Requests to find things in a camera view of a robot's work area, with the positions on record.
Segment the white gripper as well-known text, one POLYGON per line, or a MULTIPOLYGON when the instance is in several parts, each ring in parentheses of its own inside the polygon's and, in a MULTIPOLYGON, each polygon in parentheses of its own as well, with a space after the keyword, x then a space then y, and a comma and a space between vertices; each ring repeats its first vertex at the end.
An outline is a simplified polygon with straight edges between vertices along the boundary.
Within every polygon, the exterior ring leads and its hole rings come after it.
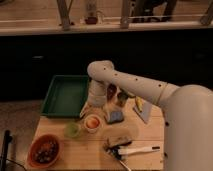
POLYGON ((81 109, 80 117, 83 117, 91 107, 103 107, 106 102, 107 98, 105 95, 97 95, 89 91, 88 98, 81 109))

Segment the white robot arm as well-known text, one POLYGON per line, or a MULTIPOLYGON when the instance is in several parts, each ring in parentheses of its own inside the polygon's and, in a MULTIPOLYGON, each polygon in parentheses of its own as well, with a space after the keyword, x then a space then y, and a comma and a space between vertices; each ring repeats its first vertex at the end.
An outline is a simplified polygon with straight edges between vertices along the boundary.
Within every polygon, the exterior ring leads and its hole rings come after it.
POLYGON ((200 85, 177 86, 119 72, 109 60, 87 67, 87 103, 101 107, 114 84, 161 108, 164 120, 164 171, 213 171, 213 91, 200 85))

